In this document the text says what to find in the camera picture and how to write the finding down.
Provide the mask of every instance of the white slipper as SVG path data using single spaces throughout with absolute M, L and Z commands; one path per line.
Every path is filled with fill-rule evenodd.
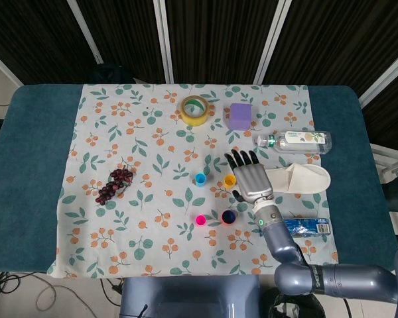
M 287 168 L 266 169 L 274 192 L 312 194 L 327 189 L 330 175 L 315 164 L 291 164 Z

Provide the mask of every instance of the bottle label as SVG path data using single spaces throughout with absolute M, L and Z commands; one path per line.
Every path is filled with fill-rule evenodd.
M 269 142 L 268 142 L 268 147 L 272 148 L 276 144 L 276 136 L 273 134 L 269 135 Z
M 324 144 L 324 134 L 315 131 L 287 131 L 285 135 L 289 144 Z

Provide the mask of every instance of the bunch of grapes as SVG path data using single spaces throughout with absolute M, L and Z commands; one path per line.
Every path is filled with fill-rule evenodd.
M 125 191 L 133 180 L 133 172 L 128 171 L 125 166 L 122 169 L 116 169 L 111 172 L 110 175 L 113 181 L 106 183 L 101 190 L 99 190 L 99 197 L 96 198 L 96 202 L 100 205 L 105 205 L 106 201 L 110 200 L 119 189 L 124 188 Z

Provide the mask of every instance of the plastic bottle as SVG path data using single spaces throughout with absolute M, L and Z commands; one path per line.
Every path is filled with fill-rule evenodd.
M 332 149 L 332 137 L 326 131 L 285 131 L 261 134 L 253 139 L 260 147 L 289 154 L 326 154 Z

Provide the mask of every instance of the purple sponge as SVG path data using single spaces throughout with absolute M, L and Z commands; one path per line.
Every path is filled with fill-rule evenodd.
M 251 125 L 251 104 L 232 104 L 230 106 L 229 128 L 234 131 L 246 131 Z

